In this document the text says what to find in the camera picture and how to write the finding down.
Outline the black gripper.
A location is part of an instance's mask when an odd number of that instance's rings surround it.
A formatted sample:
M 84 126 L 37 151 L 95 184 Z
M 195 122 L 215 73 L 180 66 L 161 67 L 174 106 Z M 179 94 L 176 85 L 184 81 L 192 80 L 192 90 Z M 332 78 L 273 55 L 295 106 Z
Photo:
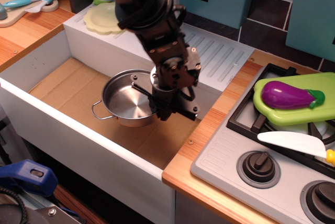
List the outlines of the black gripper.
M 161 121 L 176 113 L 194 121 L 200 112 L 192 87 L 163 89 L 152 74 L 132 74 L 131 86 L 148 98 L 151 112 L 157 113 Z

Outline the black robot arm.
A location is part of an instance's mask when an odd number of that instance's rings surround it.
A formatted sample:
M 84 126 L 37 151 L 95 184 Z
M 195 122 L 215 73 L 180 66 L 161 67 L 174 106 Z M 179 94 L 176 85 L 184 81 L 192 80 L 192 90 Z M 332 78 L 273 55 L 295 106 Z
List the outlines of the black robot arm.
M 132 88 L 166 121 L 172 113 L 195 120 L 199 106 L 193 88 L 201 70 L 196 48 L 185 42 L 181 25 L 186 8 L 174 0 L 115 0 L 118 27 L 132 32 L 153 61 L 149 87 L 132 78 Z

